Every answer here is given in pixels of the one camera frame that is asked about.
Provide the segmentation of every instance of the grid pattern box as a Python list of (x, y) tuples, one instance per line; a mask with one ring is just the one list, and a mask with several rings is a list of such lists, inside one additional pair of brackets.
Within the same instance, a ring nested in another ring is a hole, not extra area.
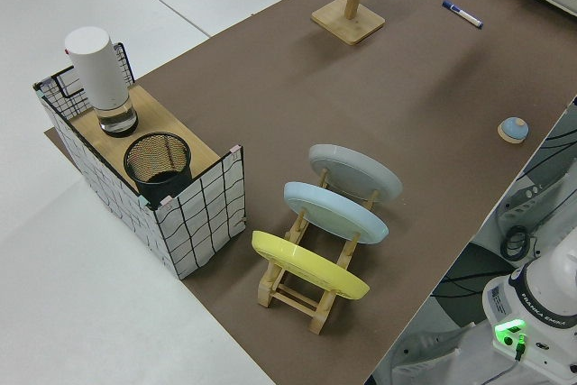
[[(123, 44), (114, 49), (127, 86), (133, 84)], [(205, 265), (244, 229), (242, 146), (234, 146), (177, 197), (152, 209), (71, 123), (92, 108), (74, 68), (36, 83), (34, 90), (90, 187), (179, 279)]]

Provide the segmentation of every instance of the plate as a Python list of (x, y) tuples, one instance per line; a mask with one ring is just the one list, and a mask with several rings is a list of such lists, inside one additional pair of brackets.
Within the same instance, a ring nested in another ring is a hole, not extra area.
[(335, 144), (316, 144), (308, 152), (313, 170), (320, 176), (328, 170), (326, 182), (344, 193), (368, 200), (377, 190), (375, 202), (390, 201), (403, 190), (392, 171), (371, 157)]
[(278, 236), (254, 231), (252, 248), (282, 269), (343, 298), (360, 299), (369, 291), (367, 283), (348, 270)]
[(328, 189), (302, 182), (285, 185), (285, 202), (297, 214), (305, 209), (305, 219), (331, 234), (359, 243), (379, 243), (389, 228), (371, 211)]

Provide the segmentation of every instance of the black mesh cup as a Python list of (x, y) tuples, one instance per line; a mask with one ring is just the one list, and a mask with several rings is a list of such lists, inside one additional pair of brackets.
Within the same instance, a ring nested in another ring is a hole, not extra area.
[(134, 141), (124, 154), (124, 169), (154, 209), (192, 183), (190, 148), (171, 133), (145, 134)]

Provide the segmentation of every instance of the wooden stand base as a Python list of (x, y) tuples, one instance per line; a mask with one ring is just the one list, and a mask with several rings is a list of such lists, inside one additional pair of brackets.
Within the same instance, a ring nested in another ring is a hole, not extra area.
[(349, 45), (354, 45), (376, 32), (385, 19), (363, 5), (358, 5), (356, 15), (348, 19), (343, 14), (347, 0), (334, 0), (313, 12), (311, 18), (330, 33)]
[(167, 132), (181, 137), (192, 153), (190, 169), (193, 177), (219, 160), (212, 149), (142, 87), (130, 87), (129, 94), (138, 114), (138, 127), (128, 137), (114, 138), (106, 135), (100, 129), (94, 110), (86, 110), (82, 115), (73, 118), (71, 123), (134, 188), (136, 186), (133, 180), (124, 170), (124, 153), (132, 142), (147, 133)]

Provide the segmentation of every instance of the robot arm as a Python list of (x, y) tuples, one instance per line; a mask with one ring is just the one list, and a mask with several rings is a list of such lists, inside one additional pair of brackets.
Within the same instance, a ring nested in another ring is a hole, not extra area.
[(510, 276), (491, 280), (483, 308), (493, 326), (493, 347), (560, 385), (577, 383), (577, 229), (554, 249)]

